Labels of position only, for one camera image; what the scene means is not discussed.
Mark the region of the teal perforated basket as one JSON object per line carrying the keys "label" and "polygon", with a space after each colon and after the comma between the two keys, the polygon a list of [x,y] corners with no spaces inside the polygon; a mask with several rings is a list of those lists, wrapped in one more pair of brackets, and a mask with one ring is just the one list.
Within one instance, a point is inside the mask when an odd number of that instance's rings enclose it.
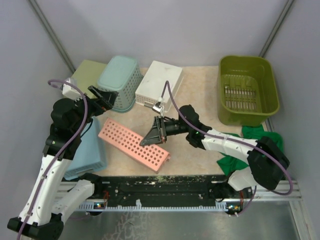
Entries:
{"label": "teal perforated basket", "polygon": [[135,92],[143,79],[138,61],[132,57],[116,55],[100,75],[97,86],[104,92],[118,92],[113,110],[125,113],[135,103]]}

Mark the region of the light green plastic bin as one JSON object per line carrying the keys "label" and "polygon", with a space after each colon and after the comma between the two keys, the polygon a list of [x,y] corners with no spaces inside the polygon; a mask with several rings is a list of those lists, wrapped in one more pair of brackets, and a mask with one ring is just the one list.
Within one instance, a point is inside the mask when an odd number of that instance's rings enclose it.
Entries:
{"label": "light green plastic bin", "polygon": [[85,59],[78,66],[71,78],[76,81],[76,86],[83,93],[88,94],[89,86],[94,86],[97,88],[98,79],[106,67],[107,64],[105,63]]}

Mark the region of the pink plastic bin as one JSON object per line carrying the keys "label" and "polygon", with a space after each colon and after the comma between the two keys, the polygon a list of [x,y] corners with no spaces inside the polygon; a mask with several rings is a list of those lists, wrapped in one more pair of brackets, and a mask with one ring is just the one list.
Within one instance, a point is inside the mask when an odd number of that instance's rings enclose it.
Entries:
{"label": "pink plastic bin", "polygon": [[155,144],[140,146],[142,136],[111,118],[106,120],[98,137],[155,173],[171,158],[168,151]]}

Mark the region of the white perforated bin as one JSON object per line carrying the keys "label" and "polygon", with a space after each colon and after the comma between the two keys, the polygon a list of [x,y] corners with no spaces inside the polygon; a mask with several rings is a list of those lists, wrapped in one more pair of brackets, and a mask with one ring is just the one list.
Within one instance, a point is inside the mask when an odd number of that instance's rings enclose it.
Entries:
{"label": "white perforated bin", "polygon": [[167,91],[163,93],[165,83],[169,81],[172,96],[175,97],[183,78],[183,68],[154,60],[135,91],[135,102],[141,106],[153,105],[161,97],[161,105],[167,113],[172,106],[172,100]]}

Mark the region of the light blue plastic bin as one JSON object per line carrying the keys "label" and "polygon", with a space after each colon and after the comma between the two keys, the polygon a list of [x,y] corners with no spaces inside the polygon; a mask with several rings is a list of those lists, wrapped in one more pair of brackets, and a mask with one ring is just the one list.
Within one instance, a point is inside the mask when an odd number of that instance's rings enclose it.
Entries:
{"label": "light blue plastic bin", "polygon": [[85,173],[94,173],[107,167],[107,155],[104,141],[98,137],[101,125],[96,117],[84,128],[81,143],[75,152],[73,161],[64,174],[68,181]]}

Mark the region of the olive green dish basket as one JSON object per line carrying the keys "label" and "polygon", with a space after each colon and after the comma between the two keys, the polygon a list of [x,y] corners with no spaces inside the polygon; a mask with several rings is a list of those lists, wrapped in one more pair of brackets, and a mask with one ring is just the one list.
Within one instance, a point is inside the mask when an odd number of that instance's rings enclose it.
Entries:
{"label": "olive green dish basket", "polygon": [[217,116],[227,126],[257,127],[280,108],[269,61],[258,56],[227,55],[219,61]]}

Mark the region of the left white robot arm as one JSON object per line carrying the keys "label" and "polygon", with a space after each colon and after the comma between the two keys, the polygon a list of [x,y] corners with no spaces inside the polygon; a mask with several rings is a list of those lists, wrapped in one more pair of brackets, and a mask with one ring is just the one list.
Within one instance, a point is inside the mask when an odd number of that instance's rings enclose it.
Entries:
{"label": "left white robot arm", "polygon": [[19,216],[10,218],[7,228],[34,240],[57,240],[66,221],[89,197],[101,197],[104,186],[99,176],[86,173],[76,185],[58,202],[56,193],[72,163],[82,140],[81,135],[93,117],[111,110],[118,93],[103,92],[94,86],[88,90],[95,95],[89,98],[82,94],[80,99],[62,98],[52,107],[50,134],[45,141],[41,167],[25,207]]}

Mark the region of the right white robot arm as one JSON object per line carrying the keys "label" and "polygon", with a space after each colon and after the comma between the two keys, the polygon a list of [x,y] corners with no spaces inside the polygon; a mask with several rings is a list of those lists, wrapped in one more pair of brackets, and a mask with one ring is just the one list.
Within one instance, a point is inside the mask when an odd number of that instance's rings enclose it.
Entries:
{"label": "right white robot arm", "polygon": [[155,116],[151,129],[139,144],[142,147],[159,145],[165,143],[168,136],[179,134],[186,134],[185,139],[194,148],[216,151],[247,165],[228,174],[223,192],[229,198],[235,198],[241,190],[256,185],[274,192],[290,165],[271,138],[245,139],[219,132],[201,123],[191,105],[179,108],[178,119]]}

